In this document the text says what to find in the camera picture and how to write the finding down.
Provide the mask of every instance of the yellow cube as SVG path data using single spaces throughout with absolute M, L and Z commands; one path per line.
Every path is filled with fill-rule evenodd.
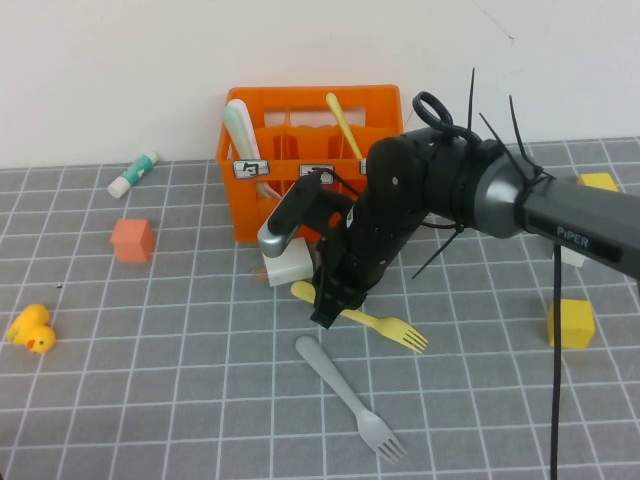
M 601 188 L 612 192 L 618 191 L 616 182 L 613 181 L 613 178 L 608 173 L 583 173 L 578 179 L 578 185 Z
M 586 300 L 560 300 L 562 347 L 587 348 L 596 332 L 591 303 Z M 547 313 L 547 335 L 553 347 L 553 303 Z

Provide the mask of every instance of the yellow rubber duck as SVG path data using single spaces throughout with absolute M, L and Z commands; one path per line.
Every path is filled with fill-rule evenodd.
M 49 310 L 42 305 L 29 305 L 9 327 L 7 341 L 14 345 L 24 345 L 34 353 L 45 353 L 56 343 L 56 334 L 49 323 Z

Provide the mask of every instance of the white wall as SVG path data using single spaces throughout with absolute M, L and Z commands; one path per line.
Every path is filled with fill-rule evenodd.
M 528 140 L 635 135 L 638 5 L 3 0 L 0 166 L 211 158 L 241 85 L 395 83 L 405 118 L 428 89 L 462 123 L 472 66 L 476 111 L 505 139 L 508 93 Z

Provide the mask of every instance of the orange plastic basket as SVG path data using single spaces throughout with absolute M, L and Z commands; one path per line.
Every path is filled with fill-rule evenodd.
M 353 87 L 265 87 L 234 88 L 227 101 L 243 100 L 249 110 L 261 161 L 239 159 L 224 125 L 220 131 L 216 162 L 220 165 L 231 207 L 234 238 L 255 242 L 258 230 L 278 204 L 260 197 L 257 182 L 284 195 L 291 185 L 313 167 L 332 167 L 358 190 L 366 186 L 365 162 L 356 159 L 340 128 L 293 126 L 291 114 L 299 111 L 329 112 L 326 95 L 333 92 L 343 110 L 364 108 L 364 126 L 350 125 L 356 143 L 366 157 L 376 141 L 403 133 L 400 91 L 395 85 Z M 266 126 L 265 116 L 284 113 L 284 123 Z M 325 174 L 326 188 L 349 194 L 342 185 Z M 298 236 L 308 241 L 317 235 L 301 228 Z

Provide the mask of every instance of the white glue stick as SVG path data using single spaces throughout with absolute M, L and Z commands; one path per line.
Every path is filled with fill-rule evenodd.
M 133 187 L 142 176 L 151 170 L 158 161 L 156 152 L 147 152 L 136 160 L 122 175 L 116 178 L 107 191 L 116 198 L 120 198 Z

